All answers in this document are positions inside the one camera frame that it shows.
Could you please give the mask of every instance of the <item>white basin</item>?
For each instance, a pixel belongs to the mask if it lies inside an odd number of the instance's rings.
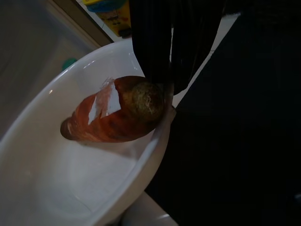
[[[131,40],[83,57],[23,110],[0,145],[0,225],[104,225],[142,193],[168,142],[172,88],[164,119],[138,140],[78,143],[60,134],[85,97],[126,75],[143,76]]]

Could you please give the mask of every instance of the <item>transparent plastic wrap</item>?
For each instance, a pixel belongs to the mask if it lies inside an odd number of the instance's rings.
[[[107,79],[85,98],[61,125],[69,140],[125,142],[143,137],[159,123],[164,110],[161,90],[146,78]]]

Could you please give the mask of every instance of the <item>dark cloth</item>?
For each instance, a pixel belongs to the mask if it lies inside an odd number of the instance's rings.
[[[180,225],[300,225],[300,27],[240,16],[177,107],[146,192]]]

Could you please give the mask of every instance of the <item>teal object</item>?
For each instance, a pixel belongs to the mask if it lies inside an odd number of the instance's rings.
[[[69,58],[69,59],[65,60],[65,62],[63,63],[63,66],[62,66],[62,71],[64,71],[67,67],[74,64],[76,61],[77,61],[77,59],[75,59],[75,58]]]

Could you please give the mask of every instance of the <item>white bowl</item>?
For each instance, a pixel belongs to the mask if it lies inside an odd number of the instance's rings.
[[[172,90],[154,132],[121,144],[69,141],[61,122],[110,78],[143,76],[131,40],[71,65],[23,110],[0,145],[0,225],[103,225],[144,190],[169,136]]]

